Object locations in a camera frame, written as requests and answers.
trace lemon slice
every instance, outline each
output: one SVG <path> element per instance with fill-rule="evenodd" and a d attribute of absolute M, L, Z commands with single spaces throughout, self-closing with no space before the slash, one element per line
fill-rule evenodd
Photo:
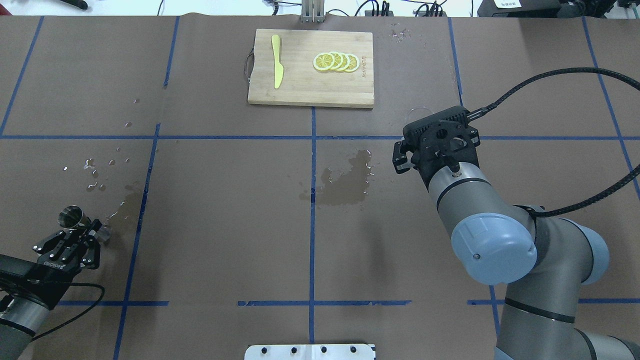
<path fill-rule="evenodd" d="M 338 68 L 341 68 L 344 65 L 346 58 L 342 56 L 343 54 L 344 53 L 339 53 L 337 51 L 331 52 L 331 55 L 333 55 L 333 58 L 335 58 L 335 63 L 333 63 L 331 70 L 336 70 Z"/>
<path fill-rule="evenodd" d="M 314 68 L 319 71 L 327 71 L 335 63 L 335 58 L 331 53 L 319 53 L 314 58 Z"/>
<path fill-rule="evenodd" d="M 342 64 L 341 67 L 335 69 L 336 71 L 345 71 L 348 67 L 349 64 L 351 63 L 351 61 L 349 60 L 349 56 L 347 56 L 347 54 L 345 53 L 340 53 L 340 56 L 344 58 L 344 64 Z"/>
<path fill-rule="evenodd" d="M 354 72 L 358 70 L 360 67 L 360 58 L 354 54 L 345 54 L 345 56 L 349 59 L 349 66 L 344 69 L 344 72 Z"/>

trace wooden cutting board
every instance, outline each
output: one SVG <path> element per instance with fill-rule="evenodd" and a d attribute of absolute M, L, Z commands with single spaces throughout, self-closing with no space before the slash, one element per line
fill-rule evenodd
<path fill-rule="evenodd" d="M 271 36 L 280 35 L 284 77 L 274 88 Z M 373 34 L 347 31 L 258 29 L 249 84 L 250 104 L 373 108 Z M 352 73 L 314 69 L 319 53 L 339 51 L 360 58 Z"/>

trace brown table surface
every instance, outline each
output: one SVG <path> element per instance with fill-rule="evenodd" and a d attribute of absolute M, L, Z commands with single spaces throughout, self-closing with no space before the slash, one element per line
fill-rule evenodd
<path fill-rule="evenodd" d="M 372 32 L 375 108 L 249 105 L 257 28 Z M 640 79 L 639 31 L 598 19 L 0 17 L 1 252 L 34 261 L 70 204 L 114 232 L 102 266 L 76 277 L 104 285 L 104 302 L 21 359 L 242 359 L 254 344 L 352 341 L 378 359 L 493 358 L 505 287 L 466 274 L 418 175 L 395 174 L 393 143 L 416 106 L 473 110 L 547 70 L 597 63 Z M 591 74 L 536 82 L 475 123 L 481 168 L 510 203 L 583 200 L 640 161 L 638 104 Z M 640 340 L 639 198 L 631 184 L 569 215 L 611 250 L 582 290 L 595 304 L 579 306 L 578 328 Z M 96 296 L 70 290 L 43 330 Z"/>

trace white floor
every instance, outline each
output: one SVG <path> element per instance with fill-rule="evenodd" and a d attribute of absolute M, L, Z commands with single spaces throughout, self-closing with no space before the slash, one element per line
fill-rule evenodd
<path fill-rule="evenodd" d="M 60 0 L 2 0 L 14 15 L 155 15 L 161 0 L 86 0 L 89 10 L 82 11 Z M 289 0 L 297 3 L 300 0 Z M 338 8 L 353 15 L 363 0 L 326 0 L 325 9 Z M 474 15 L 482 0 L 474 1 Z M 391 11 L 395 16 L 413 16 L 420 4 L 393 0 Z M 471 13 L 471 0 L 447 0 L 443 9 L 450 17 L 468 17 Z M 207 15 L 271 15 L 273 5 L 264 0 L 165 0 L 161 15 L 183 15 L 185 13 L 203 13 Z M 279 14 L 299 14 L 298 6 L 281 5 Z M 608 18 L 633 19 L 632 10 L 615 6 L 607 14 Z"/>

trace knife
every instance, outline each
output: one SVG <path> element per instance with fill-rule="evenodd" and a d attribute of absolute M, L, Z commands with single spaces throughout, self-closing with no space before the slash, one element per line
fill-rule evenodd
<path fill-rule="evenodd" d="M 271 45 L 273 46 L 273 63 L 275 64 L 273 87 L 279 88 L 280 84 L 282 84 L 282 76 L 284 75 L 284 67 L 280 63 L 280 35 L 271 36 Z"/>

